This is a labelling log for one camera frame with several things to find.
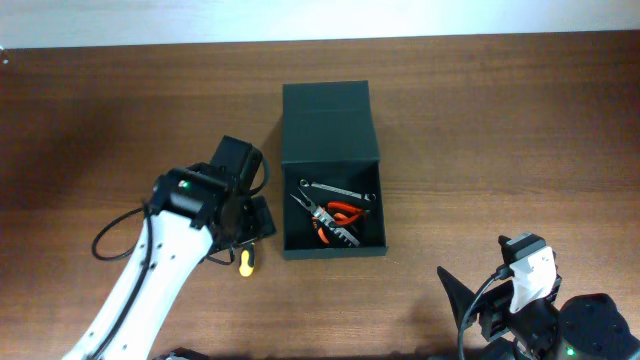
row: toolbox lid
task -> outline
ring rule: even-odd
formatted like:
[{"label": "toolbox lid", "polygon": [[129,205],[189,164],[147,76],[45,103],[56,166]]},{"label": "toolbox lid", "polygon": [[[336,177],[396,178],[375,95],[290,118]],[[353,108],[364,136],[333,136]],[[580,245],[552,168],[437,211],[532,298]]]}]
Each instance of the toolbox lid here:
[{"label": "toolbox lid", "polygon": [[369,83],[283,85],[282,164],[379,161]]}]

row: white wall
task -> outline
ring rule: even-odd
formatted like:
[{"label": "white wall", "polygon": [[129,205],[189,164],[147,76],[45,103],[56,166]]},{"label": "white wall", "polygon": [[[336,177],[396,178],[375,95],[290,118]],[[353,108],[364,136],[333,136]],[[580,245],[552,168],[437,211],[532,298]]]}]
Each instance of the white wall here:
[{"label": "white wall", "polygon": [[640,28],[640,0],[0,0],[6,48]]}]

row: wood grain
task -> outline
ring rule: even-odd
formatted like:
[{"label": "wood grain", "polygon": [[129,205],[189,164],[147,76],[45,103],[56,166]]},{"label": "wood grain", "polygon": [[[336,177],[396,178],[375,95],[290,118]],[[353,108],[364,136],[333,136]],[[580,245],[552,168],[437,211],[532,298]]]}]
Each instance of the wood grain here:
[{"label": "wood grain", "polygon": [[[278,164],[282,84],[357,79],[370,82],[388,255],[285,262],[278,234],[258,245],[249,279],[204,264],[152,355],[450,348],[455,325],[436,266],[475,288],[499,265],[497,236],[524,231],[557,252],[558,304],[608,293],[640,334],[639,39],[11,51],[0,66],[0,356],[59,358],[73,346],[124,267],[92,259],[90,241],[148,197],[159,174],[208,160],[224,134]],[[281,227],[279,171],[266,196]],[[104,251],[126,248],[140,225],[123,223]],[[467,338],[484,343],[476,328]]]}]

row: black and yellow tool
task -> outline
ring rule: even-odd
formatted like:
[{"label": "black and yellow tool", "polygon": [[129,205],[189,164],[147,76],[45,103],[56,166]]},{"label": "black and yellow tool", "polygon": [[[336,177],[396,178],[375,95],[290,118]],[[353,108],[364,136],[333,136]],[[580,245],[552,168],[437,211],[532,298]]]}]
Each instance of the black and yellow tool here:
[{"label": "black and yellow tool", "polygon": [[253,274],[253,268],[256,265],[255,243],[249,243],[242,246],[240,254],[240,275],[249,277]]}]

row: pliers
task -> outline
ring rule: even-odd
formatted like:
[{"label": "pliers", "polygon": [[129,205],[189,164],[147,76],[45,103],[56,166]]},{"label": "pliers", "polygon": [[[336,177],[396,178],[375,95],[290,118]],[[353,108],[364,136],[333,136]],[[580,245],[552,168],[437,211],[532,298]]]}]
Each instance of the pliers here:
[{"label": "pliers", "polygon": [[[304,196],[306,202],[298,199],[293,194],[289,194],[289,195],[291,195],[291,197],[294,198],[303,208],[305,208],[307,211],[309,211],[313,218],[317,219],[317,221],[319,221],[324,226],[326,226],[332,233],[337,235],[339,239],[344,240],[344,242],[346,242],[349,246],[360,246],[360,242],[358,241],[358,239],[356,239],[347,229],[342,227],[344,225],[340,225],[336,221],[336,219],[334,219],[333,216],[331,216],[325,209],[323,209],[321,206],[316,205],[313,202],[313,200],[311,200],[302,191],[302,189],[298,188],[298,190],[300,190],[300,193],[302,194],[302,196]],[[346,222],[347,224],[351,224],[356,219],[357,218],[354,218],[354,219],[347,218],[347,219],[342,219],[340,221],[341,222]]]}]

